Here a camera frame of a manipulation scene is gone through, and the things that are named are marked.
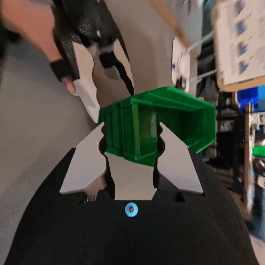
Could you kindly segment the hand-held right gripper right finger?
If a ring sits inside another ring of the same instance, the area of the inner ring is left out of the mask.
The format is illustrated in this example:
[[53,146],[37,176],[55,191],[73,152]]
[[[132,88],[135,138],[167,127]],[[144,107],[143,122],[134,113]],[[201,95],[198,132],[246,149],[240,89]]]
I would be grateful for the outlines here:
[[158,155],[153,170],[154,188],[173,194],[204,194],[189,148],[162,122],[157,125],[156,149]]

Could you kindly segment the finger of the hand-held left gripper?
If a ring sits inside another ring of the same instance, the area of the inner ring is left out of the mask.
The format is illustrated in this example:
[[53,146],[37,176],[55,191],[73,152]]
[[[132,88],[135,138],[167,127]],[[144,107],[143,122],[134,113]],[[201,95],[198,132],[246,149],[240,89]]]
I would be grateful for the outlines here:
[[93,55],[78,42],[72,42],[77,62],[79,79],[74,81],[76,95],[80,97],[91,119],[98,123],[100,105],[97,100],[97,88],[93,79]]
[[116,39],[108,46],[99,46],[99,59],[105,75],[111,80],[122,80],[129,94],[134,95],[134,81],[124,41]]

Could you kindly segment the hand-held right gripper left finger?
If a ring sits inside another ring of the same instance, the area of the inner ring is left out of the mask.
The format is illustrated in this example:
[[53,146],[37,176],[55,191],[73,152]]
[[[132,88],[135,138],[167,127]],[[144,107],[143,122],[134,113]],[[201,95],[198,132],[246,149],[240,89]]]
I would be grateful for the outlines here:
[[60,194],[82,192],[87,199],[96,199],[100,190],[107,190],[115,199],[115,184],[105,155],[107,148],[107,126],[102,122],[76,146]]

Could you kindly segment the green plastic bin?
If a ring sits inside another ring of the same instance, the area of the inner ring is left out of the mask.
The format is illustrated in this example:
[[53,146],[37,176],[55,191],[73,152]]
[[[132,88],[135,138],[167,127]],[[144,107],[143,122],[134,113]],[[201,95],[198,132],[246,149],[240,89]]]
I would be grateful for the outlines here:
[[200,153],[216,141],[216,107],[172,86],[147,91],[100,110],[107,128],[107,152],[147,166],[158,156],[161,122]]
[[252,155],[258,157],[265,157],[265,146],[254,146],[252,148]]

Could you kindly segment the stack of blue bins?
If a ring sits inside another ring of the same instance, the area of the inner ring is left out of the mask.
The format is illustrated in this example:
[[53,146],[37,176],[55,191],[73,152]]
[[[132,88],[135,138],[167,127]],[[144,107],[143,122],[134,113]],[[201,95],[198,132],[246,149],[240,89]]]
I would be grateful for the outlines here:
[[259,103],[258,87],[237,91],[237,100],[241,110],[245,110],[248,103],[252,106],[257,105]]

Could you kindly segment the person's left hand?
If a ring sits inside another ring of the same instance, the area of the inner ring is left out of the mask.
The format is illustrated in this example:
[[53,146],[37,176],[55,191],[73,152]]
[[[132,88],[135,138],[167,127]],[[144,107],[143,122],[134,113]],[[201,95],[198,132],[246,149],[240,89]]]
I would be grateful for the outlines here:
[[54,40],[55,18],[50,6],[30,1],[1,1],[1,66],[9,42],[23,37],[50,64],[64,60]]

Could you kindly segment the grey table wood edge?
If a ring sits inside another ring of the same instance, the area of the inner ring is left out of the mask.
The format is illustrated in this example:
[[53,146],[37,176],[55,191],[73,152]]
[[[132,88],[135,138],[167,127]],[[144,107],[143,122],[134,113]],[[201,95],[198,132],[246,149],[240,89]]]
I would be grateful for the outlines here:
[[181,44],[187,49],[190,48],[190,55],[195,59],[198,58],[200,53],[195,48],[192,48],[191,40],[182,30],[181,26],[175,21],[172,13],[169,11],[166,5],[160,0],[148,0],[148,2],[153,9],[156,10],[158,15],[166,22],[170,29],[173,30],[175,36],[179,39]]

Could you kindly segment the instruction poster board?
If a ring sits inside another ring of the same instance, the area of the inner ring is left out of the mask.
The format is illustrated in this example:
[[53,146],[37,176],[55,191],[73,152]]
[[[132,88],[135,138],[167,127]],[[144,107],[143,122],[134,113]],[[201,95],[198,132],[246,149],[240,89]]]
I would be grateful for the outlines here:
[[219,89],[235,92],[264,85],[264,1],[216,1],[211,21]]

